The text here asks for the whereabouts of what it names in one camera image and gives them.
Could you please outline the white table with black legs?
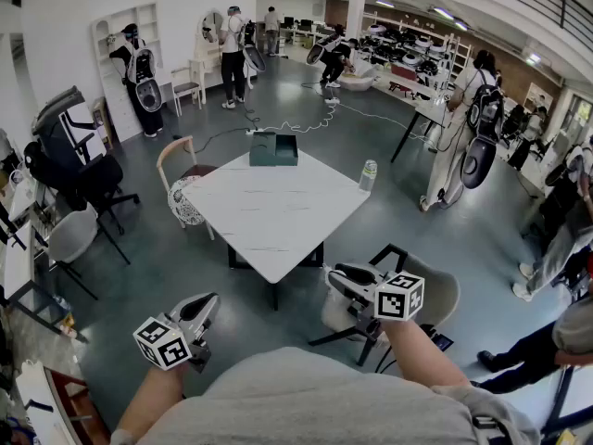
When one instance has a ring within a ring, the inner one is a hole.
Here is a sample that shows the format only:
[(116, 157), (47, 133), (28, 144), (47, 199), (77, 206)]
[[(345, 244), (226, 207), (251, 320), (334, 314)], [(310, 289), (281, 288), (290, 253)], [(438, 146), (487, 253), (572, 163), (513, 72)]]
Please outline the white table with black legs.
[(404, 102), (414, 108), (414, 113), (411, 121), (405, 126), (405, 132), (391, 157), (391, 163), (396, 160), (406, 142), (413, 137), (420, 138), (430, 151), (436, 152), (441, 132), (450, 121), (446, 100), (443, 97), (424, 102), (404, 99)]

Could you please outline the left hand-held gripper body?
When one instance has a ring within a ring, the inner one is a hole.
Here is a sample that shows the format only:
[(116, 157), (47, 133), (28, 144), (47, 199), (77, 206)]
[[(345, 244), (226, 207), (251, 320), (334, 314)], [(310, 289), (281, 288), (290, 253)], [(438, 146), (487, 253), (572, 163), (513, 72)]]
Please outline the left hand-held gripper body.
[(192, 337), (166, 315), (149, 317), (132, 336), (144, 357), (163, 371), (189, 362), (201, 373), (211, 357), (201, 332)]

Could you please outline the person's left forearm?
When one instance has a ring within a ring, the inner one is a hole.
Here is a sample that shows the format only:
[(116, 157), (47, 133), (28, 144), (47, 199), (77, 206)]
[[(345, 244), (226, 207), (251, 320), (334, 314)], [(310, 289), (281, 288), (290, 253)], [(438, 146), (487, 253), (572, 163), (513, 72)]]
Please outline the person's left forearm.
[(151, 367), (111, 436), (111, 445), (133, 445), (173, 406), (183, 400), (188, 364), (170, 370)]

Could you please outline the row of black white devices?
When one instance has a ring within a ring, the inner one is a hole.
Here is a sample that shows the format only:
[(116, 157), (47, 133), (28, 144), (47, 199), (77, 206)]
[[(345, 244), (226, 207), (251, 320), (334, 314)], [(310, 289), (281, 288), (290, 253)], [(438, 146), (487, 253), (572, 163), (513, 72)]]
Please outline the row of black white devices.
[(373, 24), (363, 33), (360, 51), (372, 64), (399, 65), (427, 76), (451, 70), (448, 38), (433, 37), (411, 28)]

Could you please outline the black table leg frame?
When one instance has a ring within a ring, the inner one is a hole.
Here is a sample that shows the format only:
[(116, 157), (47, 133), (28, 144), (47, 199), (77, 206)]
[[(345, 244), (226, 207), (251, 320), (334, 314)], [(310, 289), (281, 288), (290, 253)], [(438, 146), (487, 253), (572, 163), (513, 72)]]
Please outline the black table leg frame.
[[(254, 270), (248, 262), (240, 261), (238, 259), (238, 255), (236, 251), (233, 249), (231, 245), (227, 246), (227, 254), (228, 254), (228, 266), (231, 269), (239, 269), (239, 270)], [(321, 268), (324, 262), (324, 244), (320, 243), (310, 254), (304, 258), (297, 267), (303, 268)], [(268, 280), (265, 281), (265, 285), (270, 291), (271, 295), (271, 307), (272, 309), (277, 312), (279, 308), (279, 295), (278, 295), (278, 285), (279, 282), (271, 283)]]

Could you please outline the person's grey shirt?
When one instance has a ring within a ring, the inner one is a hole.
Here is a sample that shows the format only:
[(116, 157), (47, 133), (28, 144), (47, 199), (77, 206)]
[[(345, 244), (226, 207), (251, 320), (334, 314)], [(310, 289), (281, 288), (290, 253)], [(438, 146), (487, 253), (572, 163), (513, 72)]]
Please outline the person's grey shirt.
[(249, 357), (133, 445), (540, 445), (491, 393), (365, 374), (298, 348)]

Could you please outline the white pod backpack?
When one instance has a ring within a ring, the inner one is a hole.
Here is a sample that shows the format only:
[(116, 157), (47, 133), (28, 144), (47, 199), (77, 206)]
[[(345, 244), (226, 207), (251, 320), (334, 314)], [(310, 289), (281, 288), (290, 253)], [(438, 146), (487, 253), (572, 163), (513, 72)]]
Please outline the white pod backpack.
[(339, 34), (333, 33), (317, 41), (308, 53), (307, 64), (310, 66), (315, 65), (325, 53), (333, 52), (341, 40), (342, 37)]
[(142, 108), (149, 113), (160, 110), (162, 94), (156, 80), (154, 55), (150, 49), (132, 48), (126, 75), (135, 87), (136, 98)]
[(242, 22), (237, 36), (237, 44), (250, 69), (256, 72), (263, 72), (266, 69), (265, 61), (256, 46), (256, 24), (253, 21)]

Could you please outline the wooden chair with brown seat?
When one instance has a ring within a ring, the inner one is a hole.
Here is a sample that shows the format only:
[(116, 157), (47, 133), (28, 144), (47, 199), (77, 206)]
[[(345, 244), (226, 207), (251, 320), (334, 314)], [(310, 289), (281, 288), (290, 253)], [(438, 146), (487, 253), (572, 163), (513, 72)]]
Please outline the wooden chair with brown seat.
[[(214, 172), (216, 170), (216, 167), (209, 166), (209, 165), (202, 165), (202, 164), (197, 163), (196, 151), (194, 150), (192, 136), (177, 138), (176, 140), (174, 140), (173, 142), (171, 142), (170, 144), (168, 144), (167, 146), (165, 146), (163, 148), (163, 150), (161, 151), (161, 153), (158, 156), (157, 164), (156, 164), (156, 168), (158, 170), (158, 174), (160, 176), (161, 182), (163, 183), (164, 189), (167, 193), (167, 202), (168, 202), (168, 192), (175, 181), (172, 184), (169, 183), (166, 173), (164, 171), (163, 163), (166, 158), (173, 155), (174, 152), (179, 149), (182, 149), (184, 152), (188, 153), (190, 155), (191, 161), (192, 161), (192, 166), (180, 178), (183, 178), (185, 176), (191, 176), (191, 175), (195, 175), (195, 176), (198, 176), (199, 178), (201, 178), (201, 177), (204, 177), (204, 176), (208, 175), (209, 173)], [(215, 239), (215, 236), (214, 236), (214, 233), (213, 233), (213, 230), (212, 230), (210, 224), (205, 220), (205, 218), (204, 218), (204, 222), (201, 224), (206, 225), (208, 237), (211, 241), (213, 241)]]

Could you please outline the white side desk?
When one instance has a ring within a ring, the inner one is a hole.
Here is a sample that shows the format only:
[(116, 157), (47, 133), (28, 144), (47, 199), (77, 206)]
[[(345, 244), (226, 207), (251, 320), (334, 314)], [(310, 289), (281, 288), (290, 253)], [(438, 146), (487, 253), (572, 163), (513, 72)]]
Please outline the white side desk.
[(28, 175), (11, 190), (8, 219), (18, 230), (4, 247), (0, 285), (7, 300), (17, 301), (29, 287), (37, 285), (35, 258), (44, 253), (41, 238), (46, 241), (54, 227), (55, 198), (51, 190)]

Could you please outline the grey shell chair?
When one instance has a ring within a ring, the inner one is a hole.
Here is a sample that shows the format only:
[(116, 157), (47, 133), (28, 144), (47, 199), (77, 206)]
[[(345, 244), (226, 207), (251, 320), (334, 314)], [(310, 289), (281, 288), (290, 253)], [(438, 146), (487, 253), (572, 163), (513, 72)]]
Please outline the grey shell chair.
[(45, 248), (48, 257), (94, 300), (98, 300), (98, 296), (82, 282), (82, 276), (72, 267), (72, 263), (88, 250), (99, 234), (107, 238), (128, 265), (131, 264), (89, 202), (83, 210), (72, 211), (56, 224)]

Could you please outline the small wooden side cabinet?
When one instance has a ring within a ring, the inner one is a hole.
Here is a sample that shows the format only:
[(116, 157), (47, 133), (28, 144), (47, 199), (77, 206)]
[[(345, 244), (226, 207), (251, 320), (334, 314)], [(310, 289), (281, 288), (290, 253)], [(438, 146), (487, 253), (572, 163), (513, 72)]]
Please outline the small wooden side cabinet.
[(108, 149), (113, 148), (112, 124), (107, 109), (107, 101), (104, 97), (99, 97), (93, 104), (92, 114), (95, 128), (99, 136)]

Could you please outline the white shelving rack with equipment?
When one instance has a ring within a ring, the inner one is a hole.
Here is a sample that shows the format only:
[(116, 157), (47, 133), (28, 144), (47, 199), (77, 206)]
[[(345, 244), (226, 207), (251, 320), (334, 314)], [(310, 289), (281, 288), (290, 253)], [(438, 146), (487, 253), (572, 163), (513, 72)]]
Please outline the white shelving rack with equipment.
[(384, 91), (398, 93), (401, 97), (421, 101), (435, 100), (452, 93), (457, 76), (467, 67), (471, 60), (472, 48), (463, 44), (461, 38), (450, 32), (437, 32), (431, 22), (420, 23), (417, 19), (392, 19), (385, 18), (377, 13), (364, 12), (362, 14), (361, 38), (363, 33), (373, 24), (393, 26), (397, 29), (411, 28), (418, 32), (425, 32), (433, 37), (448, 38), (451, 51), (451, 70), (438, 73), (436, 76), (427, 76), (416, 73), (414, 70), (387, 63), (372, 64), (369, 56), (360, 51), (360, 57), (374, 65), (377, 69), (378, 80), (374, 85)]

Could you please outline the dark green box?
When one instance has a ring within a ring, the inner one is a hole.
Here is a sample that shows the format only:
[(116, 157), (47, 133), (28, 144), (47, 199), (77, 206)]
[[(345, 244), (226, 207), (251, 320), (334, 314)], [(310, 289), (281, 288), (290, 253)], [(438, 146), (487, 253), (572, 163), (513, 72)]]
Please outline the dark green box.
[(296, 166), (297, 138), (290, 134), (257, 132), (252, 135), (250, 166)]

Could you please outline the red-brown stool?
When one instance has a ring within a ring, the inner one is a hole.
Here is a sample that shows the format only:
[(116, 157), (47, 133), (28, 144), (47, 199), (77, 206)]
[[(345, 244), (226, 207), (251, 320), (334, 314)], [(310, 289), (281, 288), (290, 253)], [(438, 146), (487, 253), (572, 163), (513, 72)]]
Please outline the red-brown stool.
[(44, 372), (70, 443), (109, 445), (110, 432), (95, 408), (87, 384), (82, 379), (47, 367)]

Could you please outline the ceiling strip lights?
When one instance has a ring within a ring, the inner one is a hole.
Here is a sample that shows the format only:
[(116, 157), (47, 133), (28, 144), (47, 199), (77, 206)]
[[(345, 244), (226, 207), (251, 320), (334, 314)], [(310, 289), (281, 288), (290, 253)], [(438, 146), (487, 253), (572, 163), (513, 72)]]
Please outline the ceiling strip lights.
[[(282, 17), (314, 25), (347, 26), (349, 0), (278, 0)], [(355, 31), (371, 25), (408, 24), (432, 33), (458, 35), (464, 45), (484, 42), (527, 63), (543, 66), (550, 62), (544, 46), (528, 33), (484, 11), (448, 0), (365, 0), (356, 14)]]

